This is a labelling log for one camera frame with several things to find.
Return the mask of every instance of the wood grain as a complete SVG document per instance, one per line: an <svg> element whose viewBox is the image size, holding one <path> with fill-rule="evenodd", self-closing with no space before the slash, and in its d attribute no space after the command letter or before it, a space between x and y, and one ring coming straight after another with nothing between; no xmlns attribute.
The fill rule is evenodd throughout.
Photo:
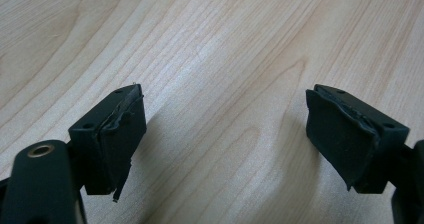
<svg viewBox="0 0 424 224"><path fill-rule="evenodd" d="M305 89L345 89L423 138L424 0L0 0L0 178L110 91L148 132L89 223L391 223L305 135Z"/></svg>

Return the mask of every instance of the black bracket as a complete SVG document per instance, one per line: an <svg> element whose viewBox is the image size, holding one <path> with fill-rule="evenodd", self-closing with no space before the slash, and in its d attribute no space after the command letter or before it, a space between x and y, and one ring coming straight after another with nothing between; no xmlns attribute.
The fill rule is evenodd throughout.
<svg viewBox="0 0 424 224"><path fill-rule="evenodd" d="M381 194L387 182L395 223L424 223L424 141L406 146L409 128L336 88L306 91L306 133L348 190Z"/></svg>
<svg viewBox="0 0 424 224"><path fill-rule="evenodd" d="M86 223L80 189L115 191L118 201L131 156L146 132L141 86L110 93L69 128L71 141L33 144L0 181L0 223Z"/></svg>

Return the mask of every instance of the wooden table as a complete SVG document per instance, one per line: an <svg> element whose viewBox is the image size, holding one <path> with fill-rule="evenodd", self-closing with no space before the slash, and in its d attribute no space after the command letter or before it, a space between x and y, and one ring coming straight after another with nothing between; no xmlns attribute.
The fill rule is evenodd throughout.
<svg viewBox="0 0 424 224"><path fill-rule="evenodd" d="M0 178L112 90L148 131L89 223L391 223L305 134L305 90L344 89L423 138L424 0L0 0Z"/></svg>

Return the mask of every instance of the light wood tabletop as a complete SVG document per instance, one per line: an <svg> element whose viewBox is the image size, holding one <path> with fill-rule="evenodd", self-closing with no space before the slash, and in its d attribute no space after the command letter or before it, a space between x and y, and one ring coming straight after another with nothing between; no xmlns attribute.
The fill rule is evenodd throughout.
<svg viewBox="0 0 424 224"><path fill-rule="evenodd" d="M147 133L89 223L392 223L306 137L305 90L424 138L424 0L0 0L0 179L33 143L140 83Z"/></svg>

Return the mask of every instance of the wooden surface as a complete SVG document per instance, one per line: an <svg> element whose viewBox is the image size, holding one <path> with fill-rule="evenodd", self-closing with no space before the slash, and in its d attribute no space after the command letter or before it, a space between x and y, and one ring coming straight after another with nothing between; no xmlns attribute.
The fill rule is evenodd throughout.
<svg viewBox="0 0 424 224"><path fill-rule="evenodd" d="M424 0L0 0L0 178L112 90L141 83L148 132L118 204L89 223L391 223L305 135L305 89L424 129Z"/></svg>

